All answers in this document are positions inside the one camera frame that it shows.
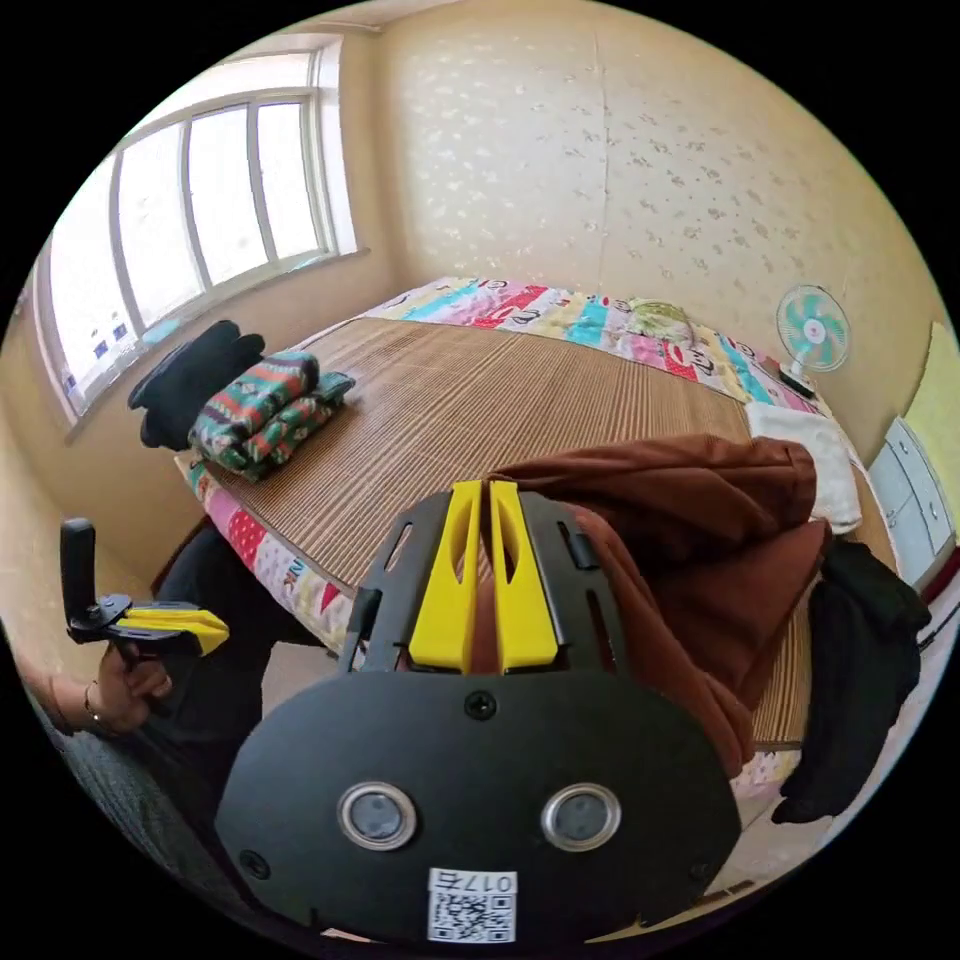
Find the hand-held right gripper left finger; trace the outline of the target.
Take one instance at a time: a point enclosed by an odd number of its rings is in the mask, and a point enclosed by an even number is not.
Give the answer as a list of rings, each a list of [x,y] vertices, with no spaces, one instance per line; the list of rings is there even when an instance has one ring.
[[[447,500],[434,559],[409,642],[420,669],[466,673],[478,591],[482,482],[458,482]]]

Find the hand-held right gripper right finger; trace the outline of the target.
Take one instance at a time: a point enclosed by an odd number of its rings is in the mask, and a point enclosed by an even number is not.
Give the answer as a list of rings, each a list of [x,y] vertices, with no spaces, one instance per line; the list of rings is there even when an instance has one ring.
[[[499,669],[548,668],[558,642],[518,488],[493,481],[489,496]]]

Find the person's left hand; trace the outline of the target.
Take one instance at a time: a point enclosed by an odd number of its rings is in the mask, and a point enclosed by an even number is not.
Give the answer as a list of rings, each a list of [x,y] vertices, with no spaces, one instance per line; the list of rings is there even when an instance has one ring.
[[[148,719],[151,703],[172,692],[172,680],[157,659],[131,660],[116,645],[107,646],[96,677],[87,685],[83,707],[93,726],[109,735],[124,735]]]

